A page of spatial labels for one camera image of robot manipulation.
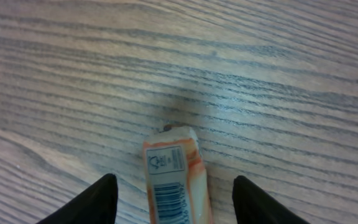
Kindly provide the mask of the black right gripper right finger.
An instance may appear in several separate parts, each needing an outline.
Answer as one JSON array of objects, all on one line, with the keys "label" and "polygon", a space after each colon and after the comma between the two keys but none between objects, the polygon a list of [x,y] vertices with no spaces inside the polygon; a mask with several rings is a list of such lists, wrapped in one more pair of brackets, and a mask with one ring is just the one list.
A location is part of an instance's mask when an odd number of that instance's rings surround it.
[{"label": "black right gripper right finger", "polygon": [[243,175],[234,179],[232,201],[238,224],[308,224]]}]

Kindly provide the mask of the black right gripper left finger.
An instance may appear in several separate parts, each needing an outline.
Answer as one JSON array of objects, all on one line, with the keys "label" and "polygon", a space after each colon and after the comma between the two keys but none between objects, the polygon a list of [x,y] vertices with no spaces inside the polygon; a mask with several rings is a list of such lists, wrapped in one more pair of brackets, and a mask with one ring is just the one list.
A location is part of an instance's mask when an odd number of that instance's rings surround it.
[{"label": "black right gripper left finger", "polygon": [[116,176],[106,174],[39,224],[114,224],[117,200]]}]

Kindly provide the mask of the orange Kleenex tissue pack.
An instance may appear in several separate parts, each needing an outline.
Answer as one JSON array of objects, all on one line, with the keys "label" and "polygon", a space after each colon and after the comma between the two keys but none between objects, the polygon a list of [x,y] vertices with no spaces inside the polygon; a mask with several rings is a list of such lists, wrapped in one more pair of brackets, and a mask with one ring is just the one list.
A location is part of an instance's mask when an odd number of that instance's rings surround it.
[{"label": "orange Kleenex tissue pack", "polygon": [[207,171],[189,126],[169,126],[142,146],[151,223],[212,224]]}]

